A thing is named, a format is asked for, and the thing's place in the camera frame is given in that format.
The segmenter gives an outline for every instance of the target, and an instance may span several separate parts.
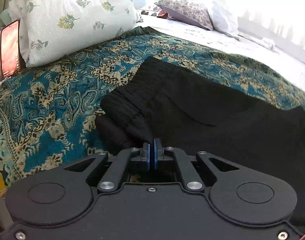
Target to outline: orange phone screen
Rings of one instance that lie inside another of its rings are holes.
[[[1,31],[1,68],[3,77],[12,75],[19,70],[19,21],[15,21]]]

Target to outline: white bed sheet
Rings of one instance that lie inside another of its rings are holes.
[[[142,15],[143,22],[136,26],[150,26],[171,36],[193,41],[226,53],[244,55],[258,60],[278,72],[286,80],[305,91],[305,64],[280,49],[272,52],[259,44],[241,37],[241,41],[216,31],[207,31],[182,22]]]

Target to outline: black pants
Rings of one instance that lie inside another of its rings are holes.
[[[283,111],[189,70],[148,58],[101,103],[96,127],[113,153],[160,138],[189,155],[207,151],[288,182],[305,226],[305,112]]]

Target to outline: purple pillow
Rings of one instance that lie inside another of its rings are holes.
[[[159,0],[155,5],[180,22],[213,30],[206,6],[197,0]]]

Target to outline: paisley blanket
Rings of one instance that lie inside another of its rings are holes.
[[[0,88],[0,172],[5,184],[106,151],[94,125],[102,97],[149,56],[188,68],[281,109],[305,93],[266,65],[146,27],[18,73]]]

